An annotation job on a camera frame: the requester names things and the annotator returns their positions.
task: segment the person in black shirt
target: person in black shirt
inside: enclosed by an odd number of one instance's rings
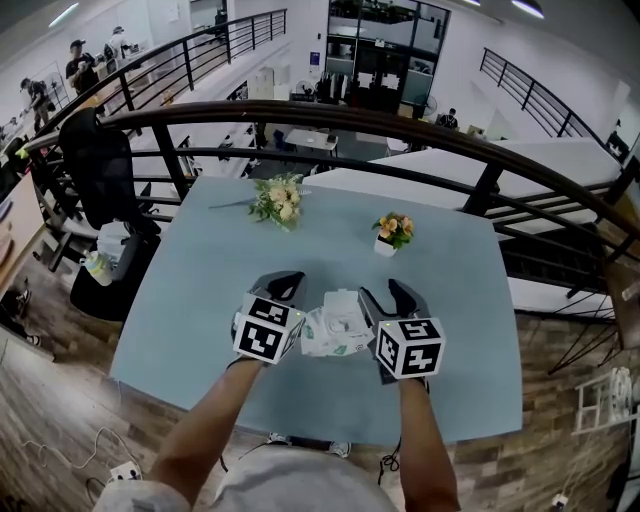
[[[44,124],[49,122],[49,95],[47,94],[47,88],[44,82],[32,81],[29,78],[25,78],[20,82],[20,90],[26,89],[31,97],[31,105],[29,109],[33,109],[35,114],[34,129],[36,133],[40,131],[40,121]]]
[[[93,70],[96,65],[95,59],[88,53],[82,53],[82,45],[84,43],[80,39],[76,39],[71,43],[73,58],[67,64],[67,78],[71,87],[78,93],[78,96],[99,82],[98,75]]]
[[[438,126],[442,126],[444,128],[451,128],[452,130],[455,130],[458,127],[458,120],[455,118],[456,115],[456,109],[455,108],[451,108],[449,109],[449,115],[446,116],[440,116],[440,119],[438,120]]]

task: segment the wood plank floor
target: wood plank floor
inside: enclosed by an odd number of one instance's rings
[[[107,378],[119,324],[75,310],[57,276],[35,261],[27,265],[25,276],[34,292],[27,331],[46,336],[58,358],[49,363],[17,345],[9,343],[6,350],[0,345],[0,499],[22,499],[28,504],[23,510],[90,510],[87,479],[106,482],[108,468],[128,460],[114,436],[100,437],[97,456],[84,469],[69,466],[53,452],[45,454],[47,466],[42,467],[37,447],[23,444],[47,444],[80,464],[93,452],[98,429],[109,427],[125,440],[144,472],[184,412]],[[577,404],[573,387],[605,371],[595,366],[608,347],[549,377],[547,371],[582,326],[522,316],[518,328],[524,428],[448,446],[464,510],[549,510],[551,498],[571,474],[565,490],[571,495],[570,510],[607,510],[606,490],[626,456],[629,428],[581,437],[571,436],[571,430]],[[635,368],[638,358],[623,353],[606,368],[611,365]],[[235,432],[225,452],[227,465],[263,440],[256,433]],[[380,457],[392,449],[357,446],[352,461],[375,479]],[[197,510],[206,510],[222,476],[216,466]],[[385,474],[383,487],[402,509],[398,474]],[[89,488],[93,496],[99,495],[101,487],[94,480]]]

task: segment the forearm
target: forearm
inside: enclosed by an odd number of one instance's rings
[[[429,394],[414,379],[402,380],[400,480],[406,509],[459,510],[455,473],[442,442]]]
[[[151,480],[172,486],[195,503],[261,367],[259,361],[242,361],[218,379],[164,441],[151,468]]]

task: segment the potted plant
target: potted plant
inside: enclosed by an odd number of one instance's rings
[[[296,227],[300,218],[301,174],[280,174],[270,180],[254,180],[258,191],[249,205],[249,215],[260,222],[270,219],[284,231]]]
[[[413,237],[413,221],[406,215],[394,212],[381,217],[372,229],[378,229],[378,236],[373,249],[383,256],[390,258],[398,249],[411,242]]]

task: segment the fluorescent light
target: fluorescent light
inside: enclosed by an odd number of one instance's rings
[[[55,20],[49,23],[49,27],[53,27],[56,23],[58,23],[62,18],[64,18],[67,14],[73,11],[76,7],[78,7],[78,2],[73,4],[71,7],[68,7],[60,16],[58,16]]]
[[[544,19],[542,7],[535,0],[511,0],[511,3],[536,18]]]

